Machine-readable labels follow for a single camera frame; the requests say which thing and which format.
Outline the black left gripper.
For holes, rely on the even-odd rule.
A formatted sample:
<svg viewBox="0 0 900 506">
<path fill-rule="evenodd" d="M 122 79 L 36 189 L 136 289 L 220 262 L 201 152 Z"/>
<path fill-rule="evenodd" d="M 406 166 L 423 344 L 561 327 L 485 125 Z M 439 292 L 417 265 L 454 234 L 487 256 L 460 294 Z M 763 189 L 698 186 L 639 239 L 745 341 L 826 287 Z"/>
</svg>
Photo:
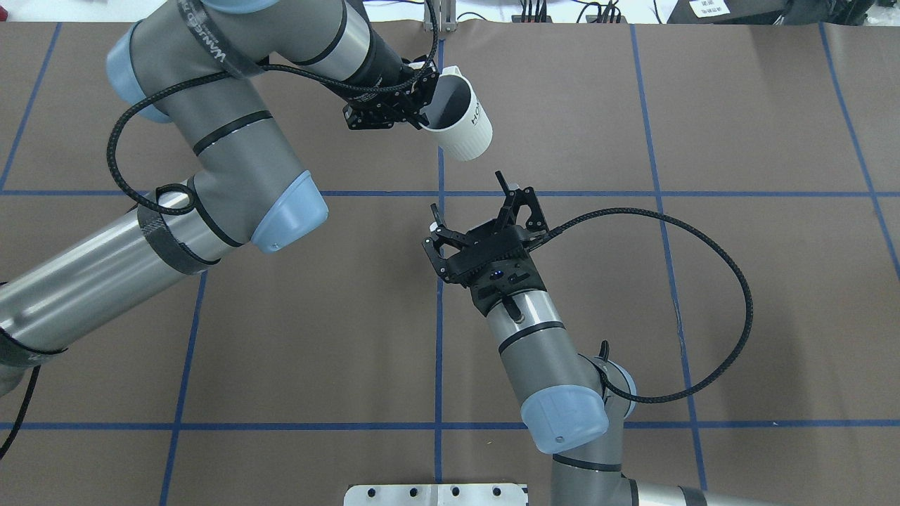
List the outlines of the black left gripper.
<svg viewBox="0 0 900 506">
<path fill-rule="evenodd" d="M 436 92 L 440 71 L 433 61 L 411 62 L 411 68 L 375 32 L 357 33 L 352 36 L 353 61 L 360 63 L 352 74 L 353 86 L 387 87 L 402 84 L 411 78 L 411 102 L 415 106 L 430 105 Z M 379 103 L 373 108 L 346 105 L 343 115 L 351 131 L 363 129 L 391 129 L 395 124 L 409 124 L 415 129 L 430 125 L 430 119 L 422 111 L 404 109 L 402 106 Z"/>
</svg>

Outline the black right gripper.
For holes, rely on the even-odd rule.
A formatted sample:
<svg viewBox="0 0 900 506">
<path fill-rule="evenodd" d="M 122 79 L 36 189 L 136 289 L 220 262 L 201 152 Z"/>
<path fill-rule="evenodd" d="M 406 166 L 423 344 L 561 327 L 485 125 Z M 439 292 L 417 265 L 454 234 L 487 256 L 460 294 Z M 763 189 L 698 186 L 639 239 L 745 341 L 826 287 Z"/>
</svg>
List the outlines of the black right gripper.
<svg viewBox="0 0 900 506">
<path fill-rule="evenodd" d="M 470 280 L 490 263 L 508 257 L 516 257 L 526 250 L 534 234 L 549 234 L 549 227 L 534 187 L 511 186 L 501 171 L 495 171 L 496 179 L 504 193 L 504 201 L 494 223 L 485 223 L 468 233 L 457 233 L 446 227 L 438 204 L 431 204 L 433 223 L 430 234 L 422 241 L 425 255 L 439 279 L 448 284 L 470 286 Z M 523 207 L 528 210 L 524 227 L 518 224 Z M 445 257 L 442 247 L 457 250 Z"/>
</svg>

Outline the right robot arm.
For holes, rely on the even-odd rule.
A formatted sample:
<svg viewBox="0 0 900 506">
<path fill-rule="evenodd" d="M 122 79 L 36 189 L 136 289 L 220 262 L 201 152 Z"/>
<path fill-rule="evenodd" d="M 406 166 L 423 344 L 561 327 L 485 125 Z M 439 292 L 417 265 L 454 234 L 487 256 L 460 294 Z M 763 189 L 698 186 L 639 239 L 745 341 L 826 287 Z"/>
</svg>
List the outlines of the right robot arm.
<svg viewBox="0 0 900 506">
<path fill-rule="evenodd" d="M 439 279 L 470 291 L 497 342 L 499 358 L 520 404 L 534 445 L 552 458 L 553 505 L 755 505 L 757 500 L 665 486 L 622 471 L 624 422 L 639 403 L 677 401 L 716 381 L 745 348 L 752 329 L 751 288 L 742 270 L 716 242 L 671 216 L 630 207 L 602 209 L 549 228 L 532 187 L 509 186 L 496 172 L 504 202 L 496 218 L 467 233 L 446 226 L 437 205 L 422 244 Z M 577 352 L 531 253 L 563 231 L 593 218 L 630 214 L 668 222 L 710 246 L 736 276 L 745 299 L 745 323 L 733 350 L 714 371 L 684 391 L 643 396 L 634 379 L 610 360 Z"/>
</svg>

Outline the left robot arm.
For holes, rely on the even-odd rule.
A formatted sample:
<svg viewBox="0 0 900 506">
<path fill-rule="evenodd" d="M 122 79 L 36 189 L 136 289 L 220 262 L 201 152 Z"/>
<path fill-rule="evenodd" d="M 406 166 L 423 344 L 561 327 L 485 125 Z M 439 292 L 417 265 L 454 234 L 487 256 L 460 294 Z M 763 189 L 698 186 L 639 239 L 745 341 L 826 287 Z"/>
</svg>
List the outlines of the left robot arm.
<svg viewBox="0 0 900 506">
<path fill-rule="evenodd" d="M 244 244 L 276 251 L 327 206 L 252 80 L 283 72 L 342 99 L 351 127 L 421 124 L 433 53 L 402 58 L 361 1 L 167 1 L 110 51 L 128 109 L 105 147 L 133 207 L 2 285 L 2 394 L 80 337 L 204 273 Z M 197 166 L 155 187 L 124 179 L 117 150 L 143 116 L 173 124 Z"/>
</svg>

